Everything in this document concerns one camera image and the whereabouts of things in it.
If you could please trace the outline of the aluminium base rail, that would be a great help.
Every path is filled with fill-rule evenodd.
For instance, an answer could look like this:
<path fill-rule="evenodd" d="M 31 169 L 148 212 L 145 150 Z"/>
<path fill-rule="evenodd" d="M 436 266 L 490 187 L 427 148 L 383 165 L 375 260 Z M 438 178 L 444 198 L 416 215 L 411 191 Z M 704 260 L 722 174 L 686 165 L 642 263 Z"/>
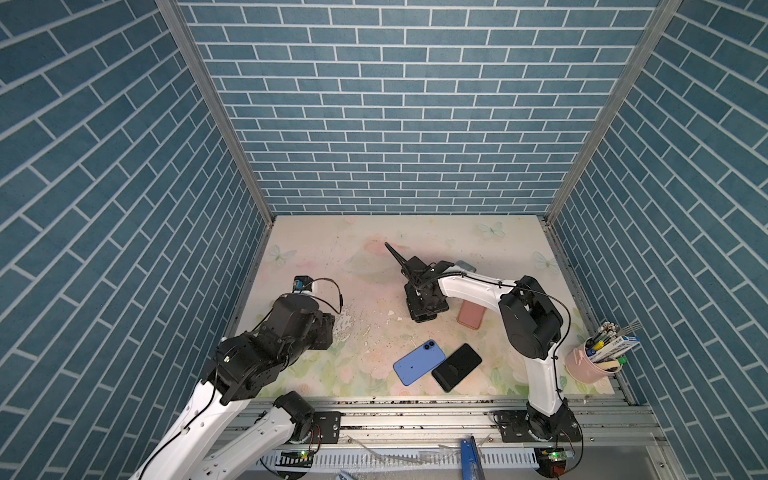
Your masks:
<path fill-rule="evenodd" d="M 549 441 L 528 430 L 527 416 L 507 401 L 316 402 L 311 441 L 286 443 L 238 478 L 398 478 L 442 470 L 462 479 L 460 444 L 474 436 L 484 475 L 511 470 L 534 479 L 679 479 L 682 467 L 646 407 L 577 405 L 571 423 Z M 269 407 L 249 404 L 224 430 L 220 449 Z"/>

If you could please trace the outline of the dusty pink phone case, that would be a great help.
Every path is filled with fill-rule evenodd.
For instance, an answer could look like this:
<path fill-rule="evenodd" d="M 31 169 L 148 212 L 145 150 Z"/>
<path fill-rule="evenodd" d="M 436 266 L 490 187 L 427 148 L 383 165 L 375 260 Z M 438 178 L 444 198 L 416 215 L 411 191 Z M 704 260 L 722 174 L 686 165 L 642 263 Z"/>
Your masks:
<path fill-rule="evenodd" d="M 477 331 L 482 325 L 485 312 L 485 307 L 476 303 L 464 301 L 457 315 L 457 323 L 461 326 Z"/>

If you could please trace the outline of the aluminium frame post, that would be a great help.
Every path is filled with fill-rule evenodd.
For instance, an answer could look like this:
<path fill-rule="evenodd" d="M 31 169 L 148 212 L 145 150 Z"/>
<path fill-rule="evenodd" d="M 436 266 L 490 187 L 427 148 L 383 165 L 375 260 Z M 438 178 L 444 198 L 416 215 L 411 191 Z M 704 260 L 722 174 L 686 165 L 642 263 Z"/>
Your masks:
<path fill-rule="evenodd" d="M 548 228 L 554 227 L 568 198 L 591 163 L 597 148 L 603 141 L 609 127 L 623 106 L 643 67 L 652 55 L 681 3 L 681 0 L 662 0 L 650 16 L 637 45 L 633 48 L 621 75 L 610 91 L 606 104 L 597 115 L 592 129 L 585 137 L 581 150 L 575 156 L 574 162 L 543 216 L 543 222 Z"/>
<path fill-rule="evenodd" d="M 251 198 L 264 218 L 267 228 L 274 224 L 274 215 L 259 188 L 256 176 L 237 137 L 236 131 L 220 99 L 216 86 L 206 68 L 205 62 L 187 25 L 177 1 L 157 0 L 156 5 L 175 41 L 187 68 L 207 105 L 212 119 L 230 152 L 234 163 L 243 177 Z"/>

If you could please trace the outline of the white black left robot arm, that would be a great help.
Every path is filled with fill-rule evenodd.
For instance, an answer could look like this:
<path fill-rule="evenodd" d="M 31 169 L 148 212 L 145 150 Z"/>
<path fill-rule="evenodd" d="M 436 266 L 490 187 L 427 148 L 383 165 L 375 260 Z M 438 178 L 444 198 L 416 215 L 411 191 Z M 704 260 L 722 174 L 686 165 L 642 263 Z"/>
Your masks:
<path fill-rule="evenodd" d="M 136 479 L 236 479 L 272 450 L 314 437 L 314 408 L 297 392 L 278 396 L 265 413 L 220 449 L 230 423 L 308 350 L 333 342 L 335 317 L 307 293 L 278 297 L 253 330 L 222 341 L 192 396 Z"/>

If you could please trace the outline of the aluminium frame post left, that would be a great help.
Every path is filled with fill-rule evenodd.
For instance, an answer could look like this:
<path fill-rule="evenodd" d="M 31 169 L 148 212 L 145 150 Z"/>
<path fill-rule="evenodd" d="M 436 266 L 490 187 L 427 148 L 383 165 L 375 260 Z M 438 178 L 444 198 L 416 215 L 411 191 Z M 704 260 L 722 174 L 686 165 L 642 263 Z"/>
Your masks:
<path fill-rule="evenodd" d="M 236 131 L 220 99 L 216 86 L 206 68 L 205 62 L 187 25 L 177 1 L 157 0 L 156 5 L 175 41 L 187 68 L 207 105 L 212 119 L 230 152 L 234 163 L 243 177 L 251 198 L 264 218 L 267 228 L 274 224 L 274 215 L 259 188 L 256 176 L 237 137 Z"/>

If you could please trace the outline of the aluminium frame post right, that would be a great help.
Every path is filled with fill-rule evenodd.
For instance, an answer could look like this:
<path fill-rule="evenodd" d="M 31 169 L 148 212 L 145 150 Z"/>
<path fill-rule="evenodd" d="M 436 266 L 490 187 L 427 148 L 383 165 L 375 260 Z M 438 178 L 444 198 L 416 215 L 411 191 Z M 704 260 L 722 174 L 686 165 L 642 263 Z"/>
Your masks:
<path fill-rule="evenodd" d="M 621 75 L 610 91 L 606 104 L 597 115 L 592 129 L 585 137 L 581 150 L 575 156 L 574 162 L 543 216 L 543 222 L 548 228 L 554 227 L 568 198 L 591 163 L 597 148 L 603 141 L 609 127 L 623 106 L 643 67 L 652 55 L 681 3 L 681 0 L 662 0 L 650 16 L 637 45 L 633 48 Z"/>

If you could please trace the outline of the sage green phone case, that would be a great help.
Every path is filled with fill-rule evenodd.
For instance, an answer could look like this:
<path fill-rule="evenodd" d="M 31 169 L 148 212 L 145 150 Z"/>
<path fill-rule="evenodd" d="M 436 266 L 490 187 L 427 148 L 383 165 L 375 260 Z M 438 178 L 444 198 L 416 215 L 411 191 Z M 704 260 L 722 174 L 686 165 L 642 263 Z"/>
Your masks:
<path fill-rule="evenodd" d="M 465 262 L 463 260 L 457 260 L 455 262 L 455 266 L 457 268 L 459 268 L 459 269 L 461 269 L 463 271 L 469 272 L 469 273 L 475 273 L 477 271 L 477 269 L 473 265 L 471 265 L 471 264 L 469 264 L 469 263 L 467 263 L 467 262 Z"/>

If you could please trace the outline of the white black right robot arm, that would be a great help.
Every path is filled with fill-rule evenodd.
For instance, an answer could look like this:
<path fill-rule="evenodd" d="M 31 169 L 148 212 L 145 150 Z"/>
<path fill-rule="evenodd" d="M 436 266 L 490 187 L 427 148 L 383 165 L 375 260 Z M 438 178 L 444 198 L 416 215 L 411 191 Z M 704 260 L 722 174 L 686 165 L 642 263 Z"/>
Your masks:
<path fill-rule="evenodd" d="M 433 320 L 458 298 L 500 315 L 511 346 L 525 358 L 528 379 L 527 424 L 540 441 L 556 438 L 571 423 L 572 412 L 557 376 L 557 349 L 563 318 L 556 299 L 531 276 L 500 280 L 447 261 L 426 264 L 417 257 L 400 262 L 407 279 L 406 305 L 417 323 Z"/>

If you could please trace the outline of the blue white box in cup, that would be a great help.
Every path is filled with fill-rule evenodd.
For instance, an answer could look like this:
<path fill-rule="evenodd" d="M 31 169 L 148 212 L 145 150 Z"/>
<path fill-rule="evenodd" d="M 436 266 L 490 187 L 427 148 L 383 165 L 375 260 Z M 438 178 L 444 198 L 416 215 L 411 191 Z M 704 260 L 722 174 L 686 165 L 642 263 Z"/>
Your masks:
<path fill-rule="evenodd" d="M 593 363 L 600 363 L 622 356 L 627 351 L 640 344 L 640 339 L 635 336 L 620 336 L 612 339 L 600 350 L 596 350 L 589 359 Z"/>

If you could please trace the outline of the black smartphone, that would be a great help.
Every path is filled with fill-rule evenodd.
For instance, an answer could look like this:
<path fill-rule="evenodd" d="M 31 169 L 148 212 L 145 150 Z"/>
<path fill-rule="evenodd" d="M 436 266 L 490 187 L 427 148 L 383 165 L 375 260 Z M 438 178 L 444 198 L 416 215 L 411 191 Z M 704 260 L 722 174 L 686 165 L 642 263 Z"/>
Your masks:
<path fill-rule="evenodd" d="M 451 392 L 481 363 L 480 355 L 464 343 L 435 367 L 431 375 L 444 392 Z"/>

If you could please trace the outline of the pink pen cup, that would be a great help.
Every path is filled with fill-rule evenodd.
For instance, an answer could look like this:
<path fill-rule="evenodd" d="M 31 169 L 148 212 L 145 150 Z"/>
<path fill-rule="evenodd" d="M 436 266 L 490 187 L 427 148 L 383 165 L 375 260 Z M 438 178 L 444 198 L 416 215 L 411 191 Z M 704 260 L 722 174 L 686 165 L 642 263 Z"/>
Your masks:
<path fill-rule="evenodd" d="M 609 369 L 599 367 L 587 356 L 585 344 L 575 347 L 566 356 L 564 365 L 574 380 L 584 384 L 594 384 L 620 370 L 619 365 Z"/>

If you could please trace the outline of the blue smartphone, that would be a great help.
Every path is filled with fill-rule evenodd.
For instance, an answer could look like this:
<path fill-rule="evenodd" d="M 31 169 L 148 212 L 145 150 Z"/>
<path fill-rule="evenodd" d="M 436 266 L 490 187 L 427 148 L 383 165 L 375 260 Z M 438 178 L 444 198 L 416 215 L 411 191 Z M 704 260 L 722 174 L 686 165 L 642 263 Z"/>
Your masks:
<path fill-rule="evenodd" d="M 404 386 L 410 386 L 438 367 L 446 355 L 434 340 L 427 340 L 393 364 L 393 369 Z"/>

